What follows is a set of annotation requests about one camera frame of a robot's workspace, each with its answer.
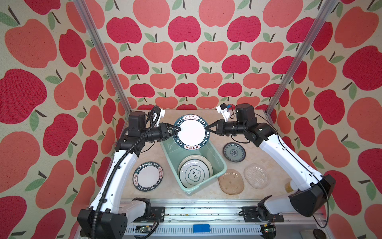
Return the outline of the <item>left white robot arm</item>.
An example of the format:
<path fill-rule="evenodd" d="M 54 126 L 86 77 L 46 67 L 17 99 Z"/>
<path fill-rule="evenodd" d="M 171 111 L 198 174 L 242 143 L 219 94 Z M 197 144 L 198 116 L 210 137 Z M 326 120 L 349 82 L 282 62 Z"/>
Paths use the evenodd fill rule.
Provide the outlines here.
<path fill-rule="evenodd" d="M 116 144 L 109 173 L 100 192 L 87 209 L 81 209 L 77 221 L 80 235 L 90 239 L 121 239 L 127 226 L 137 219 L 153 219 L 151 202 L 134 198 L 120 212 L 120 202 L 127 176 L 136 163 L 146 142 L 161 142 L 181 129 L 169 123 L 149 128 L 127 127 Z"/>

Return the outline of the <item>mint green plastic bin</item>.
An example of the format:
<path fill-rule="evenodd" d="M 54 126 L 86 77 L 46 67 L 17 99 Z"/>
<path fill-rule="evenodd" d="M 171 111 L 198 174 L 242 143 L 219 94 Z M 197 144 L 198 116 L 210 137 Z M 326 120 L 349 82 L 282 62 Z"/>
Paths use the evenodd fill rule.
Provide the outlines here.
<path fill-rule="evenodd" d="M 211 142 L 208 142 L 199 150 L 186 150 L 180 148 L 173 139 L 161 142 L 160 144 L 172 169 L 172 172 L 174 173 L 177 183 L 179 184 L 180 188 L 188 195 L 195 194 L 202 189 L 212 185 L 218 180 L 220 176 L 222 176 L 227 171 L 227 165 L 224 159 Z M 197 186 L 186 188 L 183 186 L 180 177 L 178 176 L 178 167 L 184 158 L 195 154 L 204 156 L 210 161 L 213 168 L 213 176 Z"/>

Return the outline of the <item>white plate dark lettered rim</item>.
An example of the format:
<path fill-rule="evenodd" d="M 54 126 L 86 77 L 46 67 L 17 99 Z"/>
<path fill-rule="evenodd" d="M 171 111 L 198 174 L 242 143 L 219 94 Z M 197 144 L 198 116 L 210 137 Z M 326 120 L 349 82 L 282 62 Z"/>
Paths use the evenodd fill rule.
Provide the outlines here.
<path fill-rule="evenodd" d="M 176 120 L 174 126 L 180 128 L 180 131 L 173 136 L 174 142 L 180 148 L 199 150 L 210 140 L 208 123 L 198 115 L 184 115 Z"/>

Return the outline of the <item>cream plate with flower sprig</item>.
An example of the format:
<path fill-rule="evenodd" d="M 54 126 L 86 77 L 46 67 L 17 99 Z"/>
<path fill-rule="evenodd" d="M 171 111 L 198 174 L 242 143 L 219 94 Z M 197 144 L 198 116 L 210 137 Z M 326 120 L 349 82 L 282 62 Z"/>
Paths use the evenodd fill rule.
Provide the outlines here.
<path fill-rule="evenodd" d="M 181 172 L 183 171 L 184 165 L 186 165 L 187 168 L 189 168 L 191 166 L 197 166 L 198 168 L 207 170 L 207 173 L 205 173 L 205 175 L 208 175 L 208 177 L 213 176 L 212 164 L 204 156 L 195 154 L 195 155 L 190 155 L 190 156 L 187 156 L 186 158 L 184 158 L 178 167 L 178 176 L 179 177 L 181 176 Z"/>

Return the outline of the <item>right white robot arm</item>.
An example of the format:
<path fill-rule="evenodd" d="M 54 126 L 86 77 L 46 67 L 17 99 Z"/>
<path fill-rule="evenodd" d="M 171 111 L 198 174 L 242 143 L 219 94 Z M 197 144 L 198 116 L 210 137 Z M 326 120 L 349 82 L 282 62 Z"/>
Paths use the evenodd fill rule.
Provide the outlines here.
<path fill-rule="evenodd" d="M 271 125 L 258 123 L 256 119 L 219 119 L 206 126 L 205 130 L 220 136 L 244 135 L 271 156 L 294 182 L 296 189 L 290 194 L 268 196 L 258 203 L 257 213 L 261 221 L 268 222 L 274 215 L 288 212 L 311 217 L 328 202 L 336 184 L 335 179 L 330 175 L 323 176 L 304 162 L 281 140 Z"/>

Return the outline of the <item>white plate teal cloud outline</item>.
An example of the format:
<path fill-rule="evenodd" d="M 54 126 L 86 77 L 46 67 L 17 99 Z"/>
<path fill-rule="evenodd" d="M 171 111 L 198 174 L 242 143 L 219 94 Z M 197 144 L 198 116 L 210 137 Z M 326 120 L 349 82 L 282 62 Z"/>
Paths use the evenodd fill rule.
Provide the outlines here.
<path fill-rule="evenodd" d="M 192 188 L 209 179 L 210 169 L 201 160 L 192 159 L 183 164 L 179 177 L 184 187 Z"/>

